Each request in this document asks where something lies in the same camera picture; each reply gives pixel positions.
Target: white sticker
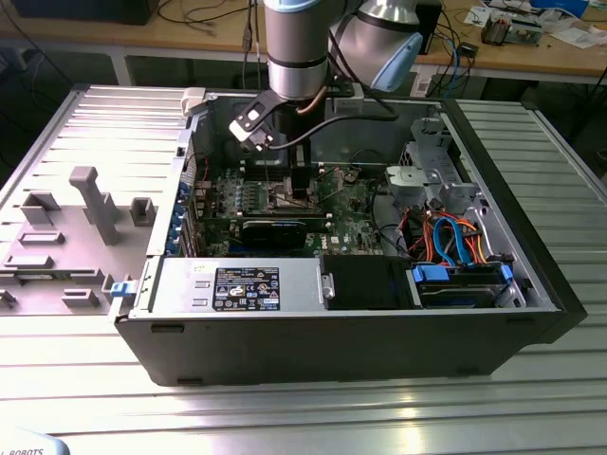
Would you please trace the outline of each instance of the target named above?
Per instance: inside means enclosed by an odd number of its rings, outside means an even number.
[[[190,274],[198,275],[201,273],[215,273],[218,263],[196,261],[190,267]]]

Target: warning label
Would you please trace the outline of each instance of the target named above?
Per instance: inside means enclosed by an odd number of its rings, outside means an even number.
[[[281,289],[277,267],[217,268],[215,311],[278,311]]]

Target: computer tower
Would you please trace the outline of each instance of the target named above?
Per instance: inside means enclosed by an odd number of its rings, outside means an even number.
[[[432,44],[432,36],[434,29],[438,23],[440,17],[440,11],[442,4],[440,0],[417,0],[417,6],[415,7],[415,13],[419,18],[419,32],[424,37],[424,41],[421,45],[420,54],[426,55],[430,50]]]
[[[118,22],[144,26],[156,11],[158,0],[12,0],[22,17]]]

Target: wooden table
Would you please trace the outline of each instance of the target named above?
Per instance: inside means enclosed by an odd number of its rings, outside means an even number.
[[[183,0],[187,9],[208,6],[216,0]],[[473,76],[524,79],[552,82],[594,83],[607,64],[607,47],[593,46],[577,49],[551,36],[542,37],[540,46],[482,45],[480,28],[464,25],[465,9],[472,0],[449,0],[447,14],[451,24],[463,41],[479,46]],[[228,0],[223,6],[199,11],[196,17],[215,16],[246,5],[245,0]],[[118,83],[132,85],[133,80],[126,62],[127,56],[151,56],[196,60],[242,61],[242,35],[246,13],[237,12],[215,21],[210,34],[173,24],[155,15],[147,26],[78,21],[23,19],[9,7],[11,16],[19,26],[44,49],[101,53],[108,55],[114,66]],[[165,15],[182,19],[179,1],[175,0],[165,10]],[[589,20],[605,20],[607,13],[589,9]],[[260,11],[262,50],[265,50],[265,22]],[[9,48],[31,47],[9,20],[0,16],[0,46]],[[450,56],[440,40],[434,39],[428,55],[419,56],[413,71],[417,73],[412,95],[424,96],[430,77],[445,70]]]

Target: blue clip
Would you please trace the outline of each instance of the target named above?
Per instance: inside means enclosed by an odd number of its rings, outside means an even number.
[[[415,282],[448,282],[449,272],[444,265],[418,265],[414,268]]]
[[[179,182],[178,198],[183,199],[188,197],[190,195],[190,190],[190,185],[188,185],[186,182]]]
[[[512,269],[509,265],[502,264],[501,270],[502,275],[504,275],[507,282],[512,282],[512,280],[514,280],[514,275],[512,274]]]
[[[137,293],[138,282],[115,282],[110,289],[110,296],[114,297],[132,297]]]
[[[164,250],[168,251],[171,254],[177,254],[177,245],[175,245],[173,242],[169,241],[164,246]]]
[[[176,240],[177,238],[179,238],[179,232],[177,232],[176,227],[171,226],[169,229],[169,239]]]

